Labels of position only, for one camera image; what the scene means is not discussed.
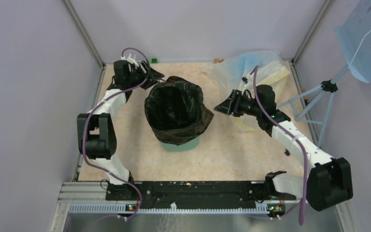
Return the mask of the black trash bag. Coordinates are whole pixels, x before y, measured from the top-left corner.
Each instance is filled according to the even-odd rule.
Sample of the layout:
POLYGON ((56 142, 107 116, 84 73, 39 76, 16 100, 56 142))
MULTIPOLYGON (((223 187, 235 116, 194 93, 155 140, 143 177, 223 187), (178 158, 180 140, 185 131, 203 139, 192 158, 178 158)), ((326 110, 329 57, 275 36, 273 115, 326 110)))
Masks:
POLYGON ((156 84, 144 100, 144 113, 157 140, 184 145, 202 135, 214 118, 202 88, 179 76, 156 84))

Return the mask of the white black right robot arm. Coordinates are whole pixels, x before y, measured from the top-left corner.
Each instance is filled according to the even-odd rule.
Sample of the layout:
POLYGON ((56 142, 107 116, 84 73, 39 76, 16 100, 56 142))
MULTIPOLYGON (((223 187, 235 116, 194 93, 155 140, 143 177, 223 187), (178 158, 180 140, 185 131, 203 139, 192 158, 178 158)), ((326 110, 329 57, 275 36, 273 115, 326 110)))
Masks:
POLYGON ((253 116, 259 127, 279 142, 303 167, 302 177, 284 171, 271 174, 264 186, 270 199, 283 193, 307 202, 314 210, 327 208, 353 198, 351 165, 345 158, 334 158, 317 147, 276 107, 271 86, 259 85, 253 91, 233 90, 232 116, 253 116))

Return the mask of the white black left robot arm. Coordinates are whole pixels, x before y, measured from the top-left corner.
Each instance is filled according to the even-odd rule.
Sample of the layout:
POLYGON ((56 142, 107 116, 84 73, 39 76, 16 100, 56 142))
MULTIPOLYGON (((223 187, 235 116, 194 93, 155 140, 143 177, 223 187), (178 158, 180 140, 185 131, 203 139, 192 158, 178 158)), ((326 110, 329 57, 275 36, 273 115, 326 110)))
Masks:
POLYGON ((118 185, 124 200, 136 188, 129 175, 140 181, 230 180, 231 144, 236 140, 227 116, 215 114, 197 146, 186 151, 167 151, 157 140, 145 114, 149 90, 137 88, 129 98, 118 89, 107 91, 114 71, 106 69, 98 107, 78 120, 79 149, 85 154, 79 180, 118 185))

